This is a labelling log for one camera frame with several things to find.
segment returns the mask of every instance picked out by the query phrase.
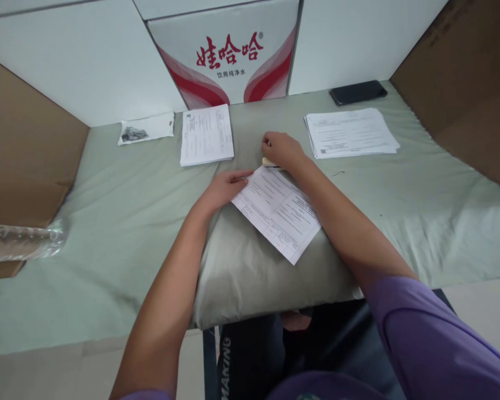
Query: hand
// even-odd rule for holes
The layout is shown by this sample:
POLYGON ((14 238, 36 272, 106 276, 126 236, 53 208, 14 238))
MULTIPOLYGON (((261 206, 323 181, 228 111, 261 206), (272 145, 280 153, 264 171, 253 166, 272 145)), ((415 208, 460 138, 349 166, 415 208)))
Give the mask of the hand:
POLYGON ((270 161, 290 172, 307 158, 300 143, 282 132, 266 132, 261 149, 270 161))
POLYGON ((224 171, 213 178, 198 202, 207 210, 216 212, 229 203, 247 184, 245 177, 252 175, 251 169, 224 171))

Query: cardboard box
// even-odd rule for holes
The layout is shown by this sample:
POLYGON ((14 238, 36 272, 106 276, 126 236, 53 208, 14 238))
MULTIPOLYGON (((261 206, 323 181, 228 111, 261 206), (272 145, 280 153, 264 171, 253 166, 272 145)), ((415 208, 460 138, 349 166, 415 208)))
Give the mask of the cardboard box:
POLYGON ((450 0, 391 81, 440 146, 500 184, 500 0, 450 0))
MULTIPOLYGON (((50 224, 74 183, 88 132, 0 65, 0 224, 50 224)), ((22 264, 0 263, 0 278, 22 264)))
POLYGON ((298 0, 239 4, 148 21, 190 109, 286 95, 298 0))

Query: red and white graphic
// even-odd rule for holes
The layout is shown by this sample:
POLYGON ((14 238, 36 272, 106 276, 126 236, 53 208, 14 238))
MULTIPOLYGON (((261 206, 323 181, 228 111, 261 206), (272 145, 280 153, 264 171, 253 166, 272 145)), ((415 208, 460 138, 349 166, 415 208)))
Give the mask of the red and white graphic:
POLYGON ((148 28, 190 109, 283 97, 298 0, 157 19, 148 28))

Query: red chinese text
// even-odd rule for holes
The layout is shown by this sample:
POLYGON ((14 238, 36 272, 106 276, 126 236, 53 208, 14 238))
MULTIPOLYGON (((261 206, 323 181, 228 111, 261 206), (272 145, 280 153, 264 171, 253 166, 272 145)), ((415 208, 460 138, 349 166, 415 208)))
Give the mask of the red chinese text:
POLYGON ((257 32, 254 32, 252 35, 252 39, 250 39, 250 44, 244 45, 243 46, 243 56, 246 56, 246 53, 248 53, 248 59, 253 60, 257 59, 257 51, 261 50, 263 47, 259 45, 259 43, 256 40, 256 35, 257 32))
POLYGON ((200 47, 200 50, 202 54, 196 52, 196 55, 198 56, 198 59, 196 60, 196 65, 199 67, 205 67, 206 66, 206 54, 207 54, 207 61, 209 63, 209 68, 210 69, 216 69, 220 68, 221 64, 216 62, 217 57, 215 56, 215 49, 217 48, 216 46, 213 45, 213 41, 209 36, 207 36, 207 50, 205 50, 203 47, 200 47))
POLYGON ((233 54, 234 52, 240 53, 241 50, 233 45, 232 39, 228 34, 228 37, 226 38, 226 45, 218 51, 218 58, 223 59, 226 57, 228 64, 235 64, 237 63, 237 60, 235 59, 235 54, 233 54))

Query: black phone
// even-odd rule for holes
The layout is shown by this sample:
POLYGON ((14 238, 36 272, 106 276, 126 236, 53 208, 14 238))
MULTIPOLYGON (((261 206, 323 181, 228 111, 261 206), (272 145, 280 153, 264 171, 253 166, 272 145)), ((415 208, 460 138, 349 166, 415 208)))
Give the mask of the black phone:
POLYGON ((333 101, 335 101, 335 104, 338 106, 357 103, 378 97, 385 97, 387 95, 387 91, 378 81, 369 81, 343 86, 331 89, 329 93, 332 96, 333 101))

